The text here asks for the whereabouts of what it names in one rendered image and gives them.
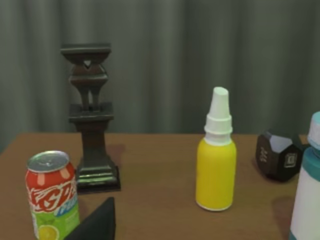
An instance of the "lemon illustration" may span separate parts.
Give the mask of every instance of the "lemon illustration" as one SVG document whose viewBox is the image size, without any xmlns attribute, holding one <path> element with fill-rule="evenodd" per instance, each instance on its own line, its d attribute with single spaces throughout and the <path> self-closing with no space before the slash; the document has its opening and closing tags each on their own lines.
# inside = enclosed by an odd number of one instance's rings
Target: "lemon illustration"
<svg viewBox="0 0 320 240">
<path fill-rule="evenodd" d="M 39 227 L 39 240 L 58 240 L 59 232 L 52 225 L 41 225 Z"/>
</svg>

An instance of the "sculpture top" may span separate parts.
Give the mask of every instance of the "sculpture top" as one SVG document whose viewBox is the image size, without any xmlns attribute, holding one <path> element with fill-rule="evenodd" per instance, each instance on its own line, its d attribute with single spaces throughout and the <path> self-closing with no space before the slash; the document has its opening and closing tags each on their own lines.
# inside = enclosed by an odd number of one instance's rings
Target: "sculpture top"
<svg viewBox="0 0 320 240">
<path fill-rule="evenodd" d="M 107 72 L 101 64 L 111 53 L 111 45 L 70 44 L 63 45 L 60 51 L 74 64 L 69 81 L 81 95 L 82 111 L 99 111 L 99 93 L 108 80 Z M 92 95 L 92 104 L 89 103 L 89 93 Z"/>
</svg>

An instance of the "teal and white bottle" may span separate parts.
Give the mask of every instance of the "teal and white bottle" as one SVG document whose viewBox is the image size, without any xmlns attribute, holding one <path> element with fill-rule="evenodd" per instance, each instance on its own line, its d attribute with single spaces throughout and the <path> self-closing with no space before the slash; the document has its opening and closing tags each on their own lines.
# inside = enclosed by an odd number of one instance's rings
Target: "teal and white bottle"
<svg viewBox="0 0 320 240">
<path fill-rule="evenodd" d="M 320 111 L 312 115 L 296 189 L 289 240 L 320 240 Z"/>
</svg>

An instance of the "black object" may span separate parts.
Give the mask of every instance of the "black object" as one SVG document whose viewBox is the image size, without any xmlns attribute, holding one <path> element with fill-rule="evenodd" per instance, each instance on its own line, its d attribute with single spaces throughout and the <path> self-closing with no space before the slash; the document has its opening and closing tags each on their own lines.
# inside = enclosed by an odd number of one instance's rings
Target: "black object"
<svg viewBox="0 0 320 240">
<path fill-rule="evenodd" d="M 115 234 L 115 199 L 109 197 L 64 240 L 114 240 Z"/>
<path fill-rule="evenodd" d="M 101 64 L 111 53 L 110 44 L 65 45 L 61 53 L 74 64 L 69 80 L 82 101 L 71 104 L 69 113 L 69 122 L 75 124 L 82 138 L 83 158 L 76 170 L 77 192 L 120 190 L 118 168 L 105 147 L 105 130 L 114 119 L 113 106 L 111 102 L 99 103 L 100 90 L 108 80 Z"/>
<path fill-rule="evenodd" d="M 270 129 L 257 139 L 257 166 L 267 178 L 286 182 L 299 173 L 308 146 L 301 143 L 297 134 L 281 134 Z"/>
</svg>

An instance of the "curtain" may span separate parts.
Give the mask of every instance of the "curtain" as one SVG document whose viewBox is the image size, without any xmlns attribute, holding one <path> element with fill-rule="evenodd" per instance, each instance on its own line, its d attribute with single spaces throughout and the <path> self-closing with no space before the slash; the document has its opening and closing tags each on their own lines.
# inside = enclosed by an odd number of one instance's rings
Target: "curtain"
<svg viewBox="0 0 320 240">
<path fill-rule="evenodd" d="M 62 44 L 111 43 L 109 132 L 203 133 L 225 87 L 235 133 L 306 133 L 320 110 L 317 0 L 2 0 L 0 149 L 24 132 L 72 132 Z"/>
</svg>

